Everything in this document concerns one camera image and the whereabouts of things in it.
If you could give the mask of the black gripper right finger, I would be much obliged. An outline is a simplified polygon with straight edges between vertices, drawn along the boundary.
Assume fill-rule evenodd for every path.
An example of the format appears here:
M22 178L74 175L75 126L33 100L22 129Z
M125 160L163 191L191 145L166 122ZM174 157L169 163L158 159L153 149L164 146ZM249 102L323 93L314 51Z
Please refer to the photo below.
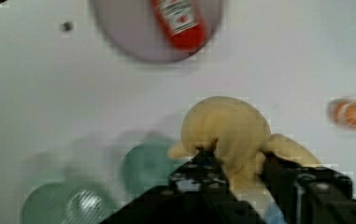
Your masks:
M270 191L287 224L307 224L310 209L307 187L311 183L324 183L336 187L349 199L353 194L353 181L324 166L310 167L288 161L268 152L265 154L261 179Z

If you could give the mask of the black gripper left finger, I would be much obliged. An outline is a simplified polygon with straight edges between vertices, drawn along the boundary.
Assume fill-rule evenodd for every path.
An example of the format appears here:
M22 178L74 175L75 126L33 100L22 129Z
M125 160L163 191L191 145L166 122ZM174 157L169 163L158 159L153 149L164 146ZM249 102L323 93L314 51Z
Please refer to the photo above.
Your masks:
M168 177L170 196L220 194L231 196L230 184L211 151L200 149Z

